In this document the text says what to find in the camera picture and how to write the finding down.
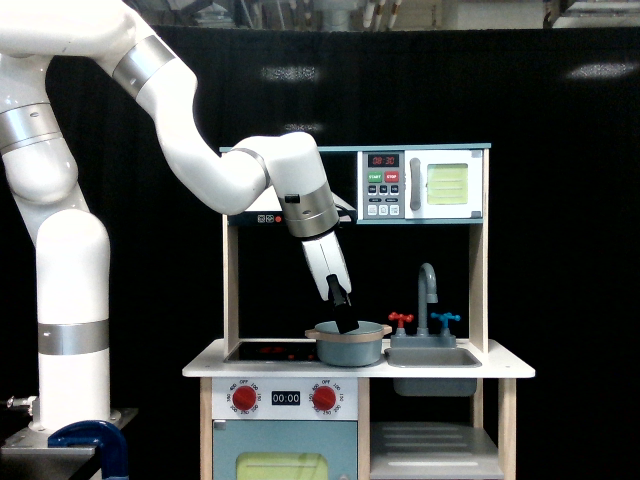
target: blue pot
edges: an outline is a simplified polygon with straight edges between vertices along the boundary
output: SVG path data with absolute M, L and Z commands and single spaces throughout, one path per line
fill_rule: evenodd
M 363 367 L 380 360 L 382 337 L 391 333 L 389 325 L 359 321 L 356 330 L 338 332 L 336 322 L 323 322 L 305 335 L 316 340 L 318 358 L 339 367 Z

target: red knob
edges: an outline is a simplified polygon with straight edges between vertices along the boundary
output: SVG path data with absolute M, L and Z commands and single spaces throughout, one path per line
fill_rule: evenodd
M 249 410 L 256 404 L 256 391 L 244 385 L 233 392 L 233 404 L 238 410 Z
M 389 320 L 398 321 L 398 328 L 404 328 L 404 322 L 411 323 L 413 321 L 413 315 L 402 315 L 401 313 L 391 312 Z
M 331 387 L 318 387 L 311 401 L 318 410 L 331 410 L 336 404 L 336 393 Z

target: oven window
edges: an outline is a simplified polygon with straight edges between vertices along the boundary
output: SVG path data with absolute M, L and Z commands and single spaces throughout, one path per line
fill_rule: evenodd
M 427 167 L 427 203 L 461 205 L 469 202 L 469 166 L 466 163 Z
M 236 460 L 237 480 L 329 480 L 329 464 L 317 453 L 246 452 Z

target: toy sink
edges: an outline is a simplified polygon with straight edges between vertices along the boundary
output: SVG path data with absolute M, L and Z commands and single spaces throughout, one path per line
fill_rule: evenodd
M 480 367 L 482 363 L 464 348 L 388 348 L 392 367 Z
M 464 348 L 389 348 L 384 353 L 392 367 L 466 368 L 482 365 Z M 393 379 L 393 389 L 405 397 L 470 397 L 477 385 L 475 378 Z

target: wooden frame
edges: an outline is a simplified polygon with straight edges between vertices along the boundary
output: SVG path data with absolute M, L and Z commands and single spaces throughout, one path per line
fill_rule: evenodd
M 239 343 L 238 322 L 238 227 L 223 222 L 224 350 L 228 355 Z M 489 253 L 489 150 L 483 151 L 483 223 L 469 231 L 469 341 L 488 353 L 488 253 Z M 484 426 L 484 382 L 477 380 L 471 398 L 471 423 Z M 516 473 L 516 380 L 499 380 L 498 456 L 505 480 Z M 212 380 L 200 380 L 200 472 L 202 480 L 213 479 Z M 369 480 L 371 470 L 370 379 L 358 379 L 358 480 Z

